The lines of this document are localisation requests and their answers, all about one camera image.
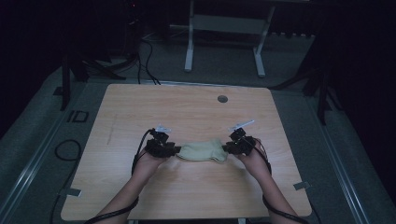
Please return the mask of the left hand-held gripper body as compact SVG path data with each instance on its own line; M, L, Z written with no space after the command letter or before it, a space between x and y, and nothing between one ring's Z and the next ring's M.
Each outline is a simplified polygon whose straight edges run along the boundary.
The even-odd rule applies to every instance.
M147 153L157 158L169 158L170 151L174 150L173 145L175 143L168 142L171 130L169 128L163 127L159 124L156 128L150 129L148 133L152 136L151 139L147 141L145 150Z

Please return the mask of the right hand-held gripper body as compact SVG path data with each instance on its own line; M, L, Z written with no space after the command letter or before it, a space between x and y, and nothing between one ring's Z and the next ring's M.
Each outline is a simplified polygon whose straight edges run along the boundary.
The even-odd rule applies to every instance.
M229 147L233 151L234 155L249 155L251 150L255 147L255 140L252 136L247 136L244 127L253 123L254 120L249 120L242 123L237 123L233 127L229 128L228 131L231 133L229 137L233 142L233 147Z

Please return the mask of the beige sock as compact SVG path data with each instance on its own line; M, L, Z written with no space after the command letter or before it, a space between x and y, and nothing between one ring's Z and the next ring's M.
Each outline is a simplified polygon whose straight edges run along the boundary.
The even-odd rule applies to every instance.
M226 161L226 157L223 155L179 154L179 157L187 161L214 161L218 163Z
M223 155L228 157L228 153L223 151L222 143L219 139L211 139L206 142L187 143L181 147L179 154L204 154L204 155Z

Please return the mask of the person's left hand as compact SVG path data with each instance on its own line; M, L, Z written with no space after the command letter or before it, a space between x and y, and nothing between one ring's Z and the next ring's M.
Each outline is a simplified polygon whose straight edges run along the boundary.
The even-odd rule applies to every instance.
M145 185L156 173L157 169L167 161L167 158L153 157L146 150L142 150L138 155L138 160L132 174L134 183Z

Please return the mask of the person's right hand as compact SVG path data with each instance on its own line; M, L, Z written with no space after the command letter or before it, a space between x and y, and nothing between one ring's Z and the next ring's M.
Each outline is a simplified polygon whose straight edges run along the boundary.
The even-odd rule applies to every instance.
M236 155L236 158L245 165L246 170L259 183L267 181L272 177L261 149L254 148L249 155Z

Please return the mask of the black metal stand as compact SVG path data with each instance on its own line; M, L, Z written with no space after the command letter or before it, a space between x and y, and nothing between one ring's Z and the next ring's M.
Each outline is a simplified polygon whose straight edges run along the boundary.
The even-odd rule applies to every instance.
M124 62L110 66L104 66L77 51L74 54L65 54L62 58L62 86L58 87L54 92L55 95L62 96L61 110L66 110L71 99L70 73L73 73L75 78L79 81L87 81L89 75L85 71L85 67L88 66L95 69L99 75L104 75L105 77L110 77L112 79L124 80L124 77L117 75L116 71L130 65L133 62L134 58L128 58Z
M317 117L321 125L326 124L325 111L328 106L327 97L329 94L330 76L332 71L332 55L320 47L311 47L297 70L297 74L269 90L280 91L303 79L306 83L303 87L304 96L313 96L318 92Z

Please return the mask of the grey floor rail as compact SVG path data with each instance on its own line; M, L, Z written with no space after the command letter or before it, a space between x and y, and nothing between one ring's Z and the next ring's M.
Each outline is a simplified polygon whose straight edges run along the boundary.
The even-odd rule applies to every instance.
M0 224L11 220L85 86L85 82L72 85L65 110L61 110L62 97L52 95L54 87L42 87L0 140Z
M315 101L310 98L306 98L305 101L309 107L309 111L313 116L316 125L318 126L320 135L323 138L329 161L335 172L340 188L343 191L351 215L354 217L355 223L371 224L365 212L365 209L362 206L361 199L347 173L345 165L343 164L342 158L340 157L338 150L335 147L335 144L329 134L329 131L318 118Z

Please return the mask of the white desk frame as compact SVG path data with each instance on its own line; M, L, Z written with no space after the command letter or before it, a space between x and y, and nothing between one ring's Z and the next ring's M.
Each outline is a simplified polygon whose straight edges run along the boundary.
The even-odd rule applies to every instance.
M184 65L185 72L190 72L192 70L194 53L193 36L194 32L196 30L199 30L221 33L258 35L260 37L260 41L258 45L252 49L253 57L258 77L264 77L266 75L264 70L264 64L262 62L262 49L265 39L268 35L272 18L275 14L275 6L269 7L269 11L265 19L234 18L196 14L194 12L194 6L195 0L190 0L188 27L189 37Z

